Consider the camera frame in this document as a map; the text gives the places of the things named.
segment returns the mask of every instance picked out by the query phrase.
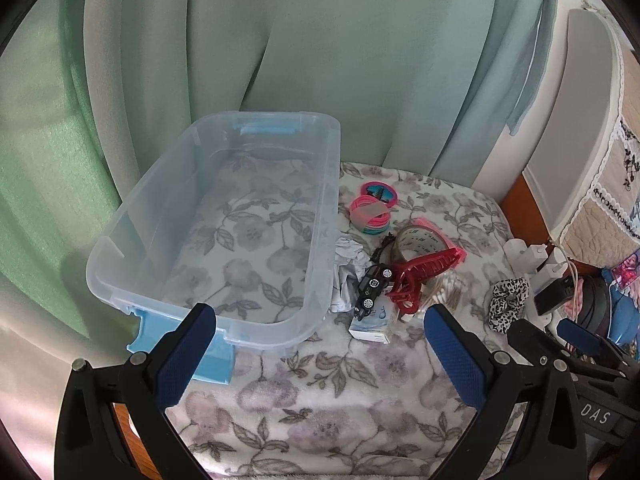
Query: white wall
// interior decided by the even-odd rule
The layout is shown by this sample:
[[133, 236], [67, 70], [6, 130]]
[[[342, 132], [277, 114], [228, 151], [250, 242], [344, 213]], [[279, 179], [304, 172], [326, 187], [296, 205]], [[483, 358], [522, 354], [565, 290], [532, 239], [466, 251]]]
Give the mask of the white wall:
[[[507, 127], [502, 131], [472, 186], [494, 197], [498, 202], [507, 195], [526, 166], [546, 127], [564, 70], [568, 12], [570, 9], [580, 8], [583, 1], [558, 0], [558, 14], [549, 59], [536, 100], [523, 118], [515, 136], [511, 137]], [[602, 0], [587, 1], [598, 9], [606, 8]], [[623, 41], [628, 44], [626, 38], [623, 38]]]

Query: small white box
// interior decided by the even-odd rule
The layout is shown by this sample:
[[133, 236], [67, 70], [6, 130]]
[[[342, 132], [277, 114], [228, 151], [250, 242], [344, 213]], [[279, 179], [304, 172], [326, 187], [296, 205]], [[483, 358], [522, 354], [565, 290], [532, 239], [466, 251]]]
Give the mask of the small white box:
[[386, 294], [381, 294], [371, 314], [358, 321], [353, 318], [349, 333], [356, 339], [375, 343], [389, 343], [391, 326], [398, 320], [398, 307]]

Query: brown wooden panel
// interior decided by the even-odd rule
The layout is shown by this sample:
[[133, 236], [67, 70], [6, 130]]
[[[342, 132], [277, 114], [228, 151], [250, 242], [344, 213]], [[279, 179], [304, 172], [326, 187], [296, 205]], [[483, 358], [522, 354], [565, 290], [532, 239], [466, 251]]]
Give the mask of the brown wooden panel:
[[[500, 204], [514, 238], [524, 240], [527, 245], [548, 244], [547, 252], [551, 252], [549, 232], [542, 219], [536, 200], [533, 198], [527, 181], [520, 175], [511, 187], [508, 195]], [[600, 271], [596, 267], [574, 261], [580, 274], [594, 276]]]
[[142, 441], [136, 436], [133, 431], [131, 431], [131, 427], [129, 425], [129, 412], [127, 411], [127, 407], [124, 404], [116, 404], [115, 405], [116, 414], [118, 415], [118, 421], [120, 423], [120, 427], [122, 428], [122, 433], [124, 434], [124, 438], [129, 445], [129, 449], [131, 454], [133, 455], [136, 464], [138, 464], [138, 469], [140, 472], [147, 476], [150, 480], [162, 480], [158, 469], [154, 465], [153, 461], [149, 457], [146, 452], [145, 446], [142, 444]]

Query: blue object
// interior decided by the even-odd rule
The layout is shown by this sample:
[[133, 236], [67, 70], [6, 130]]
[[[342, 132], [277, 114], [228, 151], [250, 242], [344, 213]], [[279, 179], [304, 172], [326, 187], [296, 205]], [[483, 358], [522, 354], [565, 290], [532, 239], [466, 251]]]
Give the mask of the blue object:
[[600, 339], [570, 319], [558, 323], [558, 335], [583, 354], [591, 357], [600, 355]]
[[[127, 345], [130, 352], [150, 352], [164, 334], [180, 325], [178, 319], [148, 310], [135, 308], [133, 313], [140, 318], [140, 330], [135, 341]], [[216, 332], [193, 378], [207, 383], [229, 384], [235, 364], [235, 347], [225, 341], [222, 332]]]
[[609, 285], [611, 294], [612, 314], [609, 339], [616, 345], [631, 343], [638, 333], [640, 312], [638, 312], [632, 298], [622, 294], [616, 285], [611, 285], [614, 279], [609, 269], [602, 269], [602, 277], [607, 285]]
[[206, 305], [200, 312], [192, 310], [190, 316], [196, 316], [190, 329], [156, 372], [154, 399], [160, 410], [180, 402], [201, 357], [216, 335], [216, 313], [213, 308]]
[[480, 410], [486, 401], [484, 372], [433, 307], [424, 313], [424, 335], [456, 387], [460, 399], [467, 406]]

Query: floral blanket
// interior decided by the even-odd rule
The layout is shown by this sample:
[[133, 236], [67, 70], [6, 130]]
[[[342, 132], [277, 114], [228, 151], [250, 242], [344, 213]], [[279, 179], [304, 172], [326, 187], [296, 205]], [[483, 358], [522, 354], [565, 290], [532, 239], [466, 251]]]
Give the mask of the floral blanket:
[[[504, 336], [486, 326], [490, 284], [513, 277], [501, 248], [511, 233], [494, 200], [436, 178], [345, 162], [338, 227], [367, 251], [382, 236], [352, 228], [346, 208], [368, 180], [398, 192], [394, 230], [424, 216], [465, 248], [455, 270], [465, 288], [449, 307], [490, 350], [506, 349]], [[200, 463], [214, 476], [430, 475], [474, 410], [456, 395], [420, 319], [397, 323], [387, 345], [351, 338], [350, 322], [349, 314], [328, 313], [287, 359], [238, 351], [229, 386], [191, 381], [167, 415]], [[486, 476], [500, 467], [521, 414], [514, 411]]]

